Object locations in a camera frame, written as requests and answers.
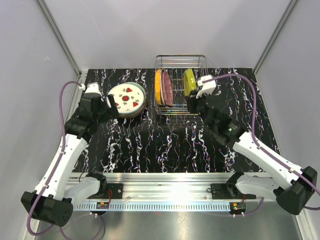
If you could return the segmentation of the lime green polka dot plate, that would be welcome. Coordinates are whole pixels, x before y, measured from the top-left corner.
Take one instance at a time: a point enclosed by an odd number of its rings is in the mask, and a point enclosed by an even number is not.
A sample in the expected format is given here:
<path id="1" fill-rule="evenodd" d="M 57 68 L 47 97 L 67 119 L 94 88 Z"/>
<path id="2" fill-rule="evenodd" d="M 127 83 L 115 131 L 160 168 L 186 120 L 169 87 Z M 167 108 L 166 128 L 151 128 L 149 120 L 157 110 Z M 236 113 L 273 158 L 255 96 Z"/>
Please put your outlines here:
<path id="1" fill-rule="evenodd" d="M 191 91 L 194 91 L 197 89 L 196 78 L 191 68 L 188 68 L 183 73 L 183 87 L 184 87 L 184 95 L 186 97 L 190 95 Z"/>

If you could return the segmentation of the pink polka dot plate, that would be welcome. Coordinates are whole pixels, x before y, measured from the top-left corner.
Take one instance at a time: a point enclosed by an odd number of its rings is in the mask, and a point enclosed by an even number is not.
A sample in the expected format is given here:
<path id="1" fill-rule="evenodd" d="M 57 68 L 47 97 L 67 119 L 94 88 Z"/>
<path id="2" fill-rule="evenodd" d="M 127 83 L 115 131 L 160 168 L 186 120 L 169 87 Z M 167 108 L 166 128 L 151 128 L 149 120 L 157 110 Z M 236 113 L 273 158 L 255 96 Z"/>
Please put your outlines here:
<path id="1" fill-rule="evenodd" d="M 161 73 L 161 89 L 165 105 L 172 107 L 174 98 L 173 98 L 173 88 L 172 82 L 167 70 L 163 70 Z"/>

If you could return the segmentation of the yellow polka dot plate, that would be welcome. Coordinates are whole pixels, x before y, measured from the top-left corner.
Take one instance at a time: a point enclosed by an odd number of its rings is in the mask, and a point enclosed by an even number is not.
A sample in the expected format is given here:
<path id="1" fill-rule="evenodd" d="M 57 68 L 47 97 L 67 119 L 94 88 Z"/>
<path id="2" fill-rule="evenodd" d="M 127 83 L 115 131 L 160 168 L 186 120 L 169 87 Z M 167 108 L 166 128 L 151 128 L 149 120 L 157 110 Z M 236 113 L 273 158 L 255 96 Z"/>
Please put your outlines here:
<path id="1" fill-rule="evenodd" d="M 154 79 L 155 101 L 158 105 L 162 105 L 161 99 L 161 69 L 156 70 Z"/>

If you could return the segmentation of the white plate green lettered rim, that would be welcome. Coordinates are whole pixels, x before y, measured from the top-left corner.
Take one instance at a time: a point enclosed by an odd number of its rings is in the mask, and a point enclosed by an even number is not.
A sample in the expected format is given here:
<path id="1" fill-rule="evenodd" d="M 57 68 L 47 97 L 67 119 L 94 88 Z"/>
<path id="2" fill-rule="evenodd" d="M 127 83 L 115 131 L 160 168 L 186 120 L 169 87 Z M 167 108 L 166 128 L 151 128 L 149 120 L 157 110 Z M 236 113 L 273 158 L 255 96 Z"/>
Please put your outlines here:
<path id="1" fill-rule="evenodd" d="M 163 73 L 160 73 L 160 97 L 161 97 L 161 102 L 162 105 L 166 105 L 166 96 L 165 96 L 165 89 L 164 89 L 164 77 Z"/>

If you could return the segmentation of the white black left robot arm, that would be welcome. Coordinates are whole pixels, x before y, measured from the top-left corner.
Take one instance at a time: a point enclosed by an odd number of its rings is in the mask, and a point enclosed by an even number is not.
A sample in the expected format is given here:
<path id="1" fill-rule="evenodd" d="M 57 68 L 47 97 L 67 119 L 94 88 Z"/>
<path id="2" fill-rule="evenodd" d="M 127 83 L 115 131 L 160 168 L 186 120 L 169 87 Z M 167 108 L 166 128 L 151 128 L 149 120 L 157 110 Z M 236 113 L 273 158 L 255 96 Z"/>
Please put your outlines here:
<path id="1" fill-rule="evenodd" d="M 102 173 L 90 172 L 70 189 L 67 182 L 80 154 L 97 132 L 98 126 L 119 116 L 114 97 L 85 93 L 72 117 L 63 124 L 61 146 L 50 167 L 33 192 L 24 192 L 21 203 L 29 219 L 63 227 L 70 220 L 74 207 L 85 199 L 97 199 L 108 193 L 107 179 Z"/>

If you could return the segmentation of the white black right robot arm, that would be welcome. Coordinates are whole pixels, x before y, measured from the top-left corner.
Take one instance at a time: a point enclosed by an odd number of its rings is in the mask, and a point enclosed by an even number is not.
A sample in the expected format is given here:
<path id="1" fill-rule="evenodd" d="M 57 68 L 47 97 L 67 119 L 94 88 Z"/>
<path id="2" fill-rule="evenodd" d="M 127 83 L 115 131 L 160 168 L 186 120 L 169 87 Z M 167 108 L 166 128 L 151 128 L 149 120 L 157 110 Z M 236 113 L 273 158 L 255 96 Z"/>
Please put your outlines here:
<path id="1" fill-rule="evenodd" d="M 228 106 L 214 101 L 213 95 L 197 97 L 196 91 L 187 96 L 187 109 L 198 114 L 215 140 L 250 159 L 270 175 L 269 179 L 234 173 L 227 181 L 226 192 L 233 199 L 255 195 L 275 200 L 292 215 L 299 215 L 317 191 L 317 171 L 290 162 L 257 140 L 252 131 L 232 119 Z"/>

